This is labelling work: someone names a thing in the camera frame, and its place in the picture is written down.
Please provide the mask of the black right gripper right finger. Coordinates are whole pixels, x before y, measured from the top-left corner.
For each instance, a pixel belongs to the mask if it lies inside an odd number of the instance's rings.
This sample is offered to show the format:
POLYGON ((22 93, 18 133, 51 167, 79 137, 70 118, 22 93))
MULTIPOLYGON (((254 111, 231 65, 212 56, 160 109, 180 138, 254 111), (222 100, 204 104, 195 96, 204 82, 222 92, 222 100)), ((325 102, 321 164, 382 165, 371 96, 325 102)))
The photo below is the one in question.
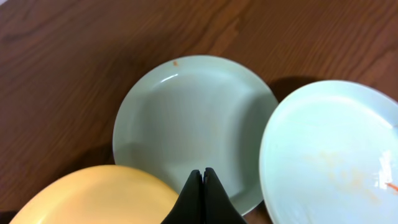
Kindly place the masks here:
POLYGON ((207 167, 204 176, 206 224, 246 224, 247 222, 230 202, 216 172, 207 167))

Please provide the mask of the light green plate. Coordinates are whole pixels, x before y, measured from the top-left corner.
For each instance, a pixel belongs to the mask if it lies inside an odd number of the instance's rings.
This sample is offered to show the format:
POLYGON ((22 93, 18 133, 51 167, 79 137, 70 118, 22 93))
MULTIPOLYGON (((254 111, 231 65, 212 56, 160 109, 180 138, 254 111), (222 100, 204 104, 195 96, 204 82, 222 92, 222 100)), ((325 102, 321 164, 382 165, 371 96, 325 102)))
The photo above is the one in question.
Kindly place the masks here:
POLYGON ((193 55, 159 65, 128 92, 113 129, 118 165, 181 192, 193 170, 215 170, 242 215, 262 202, 259 150, 278 102, 250 69, 193 55))
POLYGON ((397 223, 397 102, 343 80, 293 91, 265 128, 259 174, 274 223, 397 223))

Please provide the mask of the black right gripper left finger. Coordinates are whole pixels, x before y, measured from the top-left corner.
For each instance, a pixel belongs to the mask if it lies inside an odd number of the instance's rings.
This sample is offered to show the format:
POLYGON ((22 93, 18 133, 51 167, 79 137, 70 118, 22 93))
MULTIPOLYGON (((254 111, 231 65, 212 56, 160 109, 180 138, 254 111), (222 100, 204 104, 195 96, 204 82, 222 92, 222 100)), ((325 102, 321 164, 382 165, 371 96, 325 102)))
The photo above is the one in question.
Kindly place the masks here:
POLYGON ((191 171, 178 199, 161 224, 201 224, 203 178, 199 170, 191 171))

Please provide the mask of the yellow plate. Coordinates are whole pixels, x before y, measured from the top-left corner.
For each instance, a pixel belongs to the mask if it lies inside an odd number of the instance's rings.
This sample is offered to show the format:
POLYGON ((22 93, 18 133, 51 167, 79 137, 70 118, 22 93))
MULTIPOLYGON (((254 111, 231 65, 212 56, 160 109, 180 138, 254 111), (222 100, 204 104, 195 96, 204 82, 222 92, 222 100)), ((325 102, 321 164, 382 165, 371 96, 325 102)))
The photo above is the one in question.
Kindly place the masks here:
POLYGON ((11 220, 46 223, 161 223, 178 193, 158 178, 125 166, 78 170, 35 195, 11 220))

